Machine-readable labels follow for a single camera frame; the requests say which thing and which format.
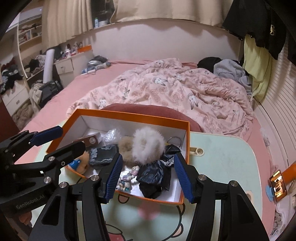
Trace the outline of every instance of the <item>white fluffy scrunchie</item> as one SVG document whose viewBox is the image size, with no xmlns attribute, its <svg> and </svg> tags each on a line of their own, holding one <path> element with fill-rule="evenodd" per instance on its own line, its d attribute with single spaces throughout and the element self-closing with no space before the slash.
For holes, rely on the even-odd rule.
<svg viewBox="0 0 296 241">
<path fill-rule="evenodd" d="M 132 154 L 135 162 L 146 165 L 159 160 L 165 150 L 165 139 L 151 127 L 137 129 L 133 139 Z"/>
</svg>

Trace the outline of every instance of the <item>yellow-green cloth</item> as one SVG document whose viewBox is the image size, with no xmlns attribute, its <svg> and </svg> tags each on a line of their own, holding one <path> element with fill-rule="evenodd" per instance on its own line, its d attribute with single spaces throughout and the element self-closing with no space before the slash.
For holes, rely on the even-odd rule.
<svg viewBox="0 0 296 241">
<path fill-rule="evenodd" d="M 244 38 L 243 68 L 253 77 L 252 96 L 262 101 L 267 91 L 271 73 L 272 56 L 266 48 L 256 46 L 255 38 Z"/>
</svg>

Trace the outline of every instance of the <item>comforter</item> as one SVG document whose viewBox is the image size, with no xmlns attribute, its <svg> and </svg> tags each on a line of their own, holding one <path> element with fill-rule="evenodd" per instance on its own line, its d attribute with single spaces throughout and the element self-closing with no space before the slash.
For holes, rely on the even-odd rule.
<svg viewBox="0 0 296 241">
<path fill-rule="evenodd" d="M 243 86 L 205 69 L 182 66 L 176 58 L 124 72 L 75 101 L 67 117 L 77 108 L 100 110 L 113 103 L 165 106 L 196 121 L 205 133 L 243 138 L 252 127 L 253 110 Z"/>
</svg>

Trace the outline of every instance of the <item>white cylinder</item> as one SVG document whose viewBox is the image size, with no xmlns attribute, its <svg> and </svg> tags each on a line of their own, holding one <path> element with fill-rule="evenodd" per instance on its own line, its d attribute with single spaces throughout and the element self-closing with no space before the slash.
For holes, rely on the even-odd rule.
<svg viewBox="0 0 296 241">
<path fill-rule="evenodd" d="M 43 83 L 52 80 L 52 67 L 54 64 L 54 49 L 47 50 L 45 63 L 44 63 L 44 72 L 43 72 Z"/>
</svg>

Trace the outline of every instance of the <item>gray clothes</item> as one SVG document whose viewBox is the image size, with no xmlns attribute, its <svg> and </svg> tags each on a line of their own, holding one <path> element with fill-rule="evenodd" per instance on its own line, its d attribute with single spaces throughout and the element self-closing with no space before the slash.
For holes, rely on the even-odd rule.
<svg viewBox="0 0 296 241">
<path fill-rule="evenodd" d="M 245 70 L 231 59 L 221 60 L 214 65 L 214 75 L 219 78 L 232 79 L 242 85 L 248 95 L 252 94 L 252 78 L 246 75 Z"/>
</svg>

